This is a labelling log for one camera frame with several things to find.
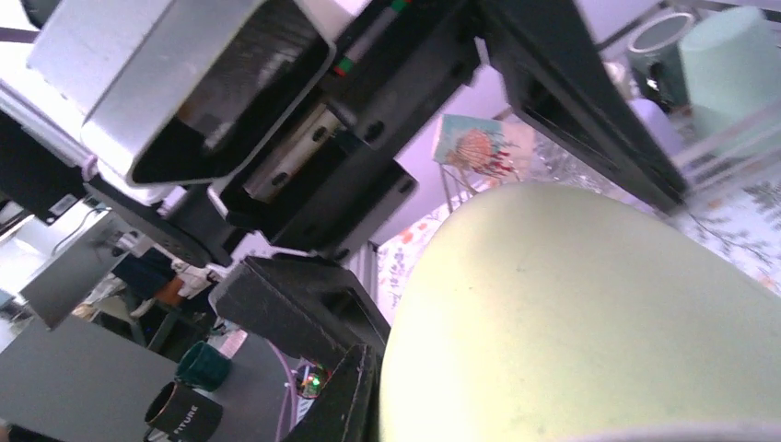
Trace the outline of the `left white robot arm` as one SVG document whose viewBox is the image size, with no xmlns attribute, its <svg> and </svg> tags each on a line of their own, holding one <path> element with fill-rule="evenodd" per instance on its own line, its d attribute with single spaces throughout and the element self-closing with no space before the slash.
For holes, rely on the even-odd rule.
<svg viewBox="0 0 781 442">
<path fill-rule="evenodd" d="M 642 202 L 687 184 L 621 99 L 572 1 L 24 1 L 28 65 L 79 113 L 48 141 L 1 116 L 1 192 L 42 218 L 91 196 L 184 261 L 245 259 L 231 320 L 334 367 L 388 322 L 343 268 L 416 180 L 396 161 L 472 79 L 478 41 L 512 109 Z"/>
</svg>

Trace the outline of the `yellow-green mug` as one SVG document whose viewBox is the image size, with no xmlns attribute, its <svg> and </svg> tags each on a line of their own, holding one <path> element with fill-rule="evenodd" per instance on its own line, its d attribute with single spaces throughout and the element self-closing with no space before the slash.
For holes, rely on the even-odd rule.
<svg viewBox="0 0 781 442">
<path fill-rule="evenodd" d="M 382 441 L 776 441 L 780 311 L 662 316 L 457 289 L 425 270 L 396 311 Z"/>
</svg>

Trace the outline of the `floral patterned mug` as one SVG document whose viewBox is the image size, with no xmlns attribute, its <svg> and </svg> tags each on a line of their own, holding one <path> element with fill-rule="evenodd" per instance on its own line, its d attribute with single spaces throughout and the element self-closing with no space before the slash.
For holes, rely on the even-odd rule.
<svg viewBox="0 0 781 442">
<path fill-rule="evenodd" d="M 437 122 L 432 158 L 485 177 L 514 177 L 532 160 L 535 131 L 523 122 L 446 114 Z"/>
</svg>

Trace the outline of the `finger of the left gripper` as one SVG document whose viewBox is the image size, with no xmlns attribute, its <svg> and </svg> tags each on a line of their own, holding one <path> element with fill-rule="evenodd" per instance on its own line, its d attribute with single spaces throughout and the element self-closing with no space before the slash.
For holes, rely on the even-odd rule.
<svg viewBox="0 0 781 442">
<path fill-rule="evenodd" d="M 605 178 L 669 212 L 680 171 L 610 80 L 573 1 L 480 1 L 490 64 L 513 111 Z"/>
</svg>

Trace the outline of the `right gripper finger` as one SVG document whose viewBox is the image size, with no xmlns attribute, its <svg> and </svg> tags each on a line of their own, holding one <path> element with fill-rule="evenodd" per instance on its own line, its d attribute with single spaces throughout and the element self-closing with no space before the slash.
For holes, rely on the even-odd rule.
<svg viewBox="0 0 781 442">
<path fill-rule="evenodd" d="M 351 347 L 284 441 L 378 442 L 380 366 L 372 347 Z"/>
</svg>

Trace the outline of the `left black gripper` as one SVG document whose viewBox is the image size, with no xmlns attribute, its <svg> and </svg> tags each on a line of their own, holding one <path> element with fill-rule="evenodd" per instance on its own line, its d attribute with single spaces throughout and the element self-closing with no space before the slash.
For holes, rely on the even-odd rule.
<svg viewBox="0 0 781 442">
<path fill-rule="evenodd" d="M 469 1 L 372 1 L 335 38 L 326 5 L 267 1 L 251 48 L 292 43 L 222 146 L 242 166 L 216 192 L 207 259 L 230 262 L 251 232 L 322 260 L 243 259 L 210 294 L 216 313 L 283 353 L 337 366 L 391 326 L 342 261 L 408 198 L 396 155 L 478 67 Z"/>
</svg>

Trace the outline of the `mint green cup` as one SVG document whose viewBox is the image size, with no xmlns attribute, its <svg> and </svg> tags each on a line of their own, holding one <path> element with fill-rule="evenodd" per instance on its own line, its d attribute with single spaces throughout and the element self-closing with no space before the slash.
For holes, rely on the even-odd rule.
<svg viewBox="0 0 781 442">
<path fill-rule="evenodd" d="M 679 50 L 702 141 L 780 100 L 780 49 L 756 6 L 704 19 L 681 39 Z"/>
</svg>

